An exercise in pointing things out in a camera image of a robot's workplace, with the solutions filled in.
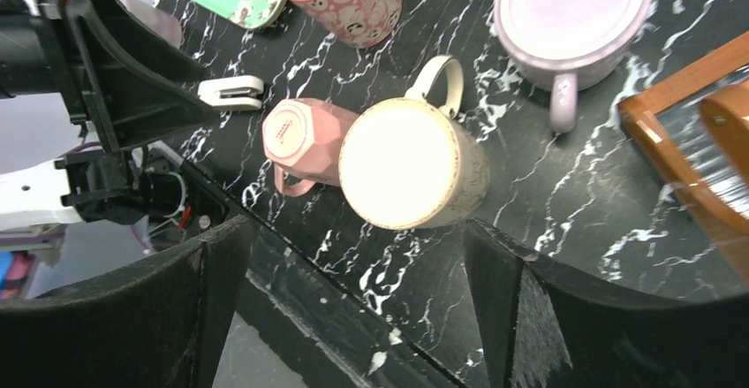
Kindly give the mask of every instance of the lavender mug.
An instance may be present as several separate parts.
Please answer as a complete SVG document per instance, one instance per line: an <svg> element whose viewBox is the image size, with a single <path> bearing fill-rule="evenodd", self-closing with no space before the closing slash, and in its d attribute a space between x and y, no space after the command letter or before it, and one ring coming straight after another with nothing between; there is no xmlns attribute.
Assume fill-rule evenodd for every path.
<svg viewBox="0 0 749 388"><path fill-rule="evenodd" d="M577 120L578 91L617 67L647 17L651 0L495 0L500 43L520 73L551 92L551 128Z"/></svg>

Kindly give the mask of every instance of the lavender mug lid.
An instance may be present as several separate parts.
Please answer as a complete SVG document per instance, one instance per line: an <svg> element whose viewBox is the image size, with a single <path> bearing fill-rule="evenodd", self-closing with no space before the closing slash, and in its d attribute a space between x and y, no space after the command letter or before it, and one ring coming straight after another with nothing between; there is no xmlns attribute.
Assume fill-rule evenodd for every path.
<svg viewBox="0 0 749 388"><path fill-rule="evenodd" d="M595 61L629 41L650 0L496 0L495 25L508 51L546 62ZM576 66L587 62L577 62Z"/></svg>

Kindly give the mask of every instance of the black marble table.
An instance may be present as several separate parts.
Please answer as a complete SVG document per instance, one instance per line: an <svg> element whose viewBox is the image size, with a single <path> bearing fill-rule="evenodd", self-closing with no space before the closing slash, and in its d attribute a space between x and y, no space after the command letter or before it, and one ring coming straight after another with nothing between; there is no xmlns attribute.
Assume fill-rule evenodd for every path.
<svg viewBox="0 0 749 388"><path fill-rule="evenodd" d="M264 110L225 113L171 144L455 381L488 384L461 233L372 227L335 187L278 194L261 122L280 100L317 97L361 112L402 95L432 56L451 54L466 76L459 121L492 162L478 217L643 292L709 301L746 289L622 131L616 104L749 30L749 0L655 0L622 64L580 94L577 128L565 136L549 130L549 94L521 79L492 34L493 0L404 0L395 33L366 50L292 5L274 27L250 33L189 0L158 1L185 27L183 49L214 77L253 74L270 85Z"/></svg>

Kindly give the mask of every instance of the wooden frame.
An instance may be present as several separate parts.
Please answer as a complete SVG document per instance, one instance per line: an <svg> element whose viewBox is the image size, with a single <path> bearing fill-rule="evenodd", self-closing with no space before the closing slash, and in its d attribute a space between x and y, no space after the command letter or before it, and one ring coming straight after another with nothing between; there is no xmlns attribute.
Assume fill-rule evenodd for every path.
<svg viewBox="0 0 749 388"><path fill-rule="evenodd" d="M733 269L749 281L749 220L710 190L657 119L676 103L749 64L749 32L713 50L641 94L619 104L624 128L674 187L702 230Z"/></svg>

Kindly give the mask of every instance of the screw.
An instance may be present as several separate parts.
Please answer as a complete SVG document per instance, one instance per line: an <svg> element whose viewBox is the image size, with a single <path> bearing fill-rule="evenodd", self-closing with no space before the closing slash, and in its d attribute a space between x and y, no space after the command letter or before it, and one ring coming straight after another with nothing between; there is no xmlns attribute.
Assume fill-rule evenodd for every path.
<svg viewBox="0 0 749 388"><path fill-rule="evenodd" d="M207 230L210 227L210 217L208 216L200 216L200 219L198 219L198 226L203 230Z"/></svg>

